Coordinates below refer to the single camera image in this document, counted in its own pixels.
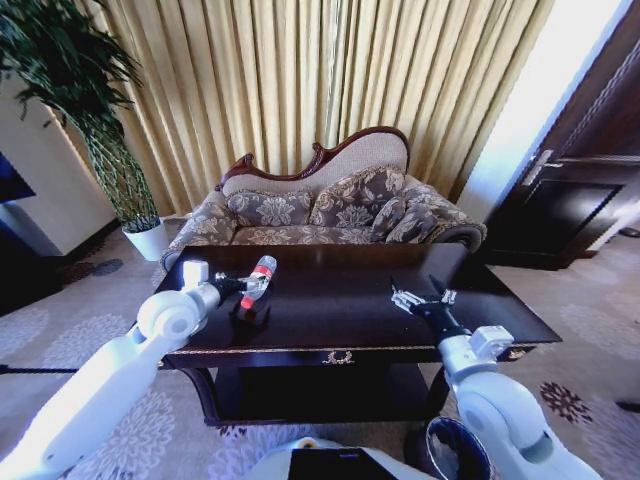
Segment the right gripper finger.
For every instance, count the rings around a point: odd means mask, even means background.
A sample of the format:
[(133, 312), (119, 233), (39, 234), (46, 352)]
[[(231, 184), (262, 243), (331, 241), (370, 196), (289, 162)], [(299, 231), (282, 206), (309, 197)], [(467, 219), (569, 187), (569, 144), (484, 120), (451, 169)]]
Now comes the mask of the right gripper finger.
[(390, 280), (390, 285), (392, 291), (391, 301), (398, 308), (408, 313), (415, 313), (419, 308), (426, 304), (426, 301), (423, 298), (406, 290), (400, 289), (394, 282), (394, 279)]
[(457, 297), (457, 292), (449, 289), (442, 281), (433, 275), (429, 275), (429, 279), (439, 295), (439, 302), (444, 305), (453, 305)]

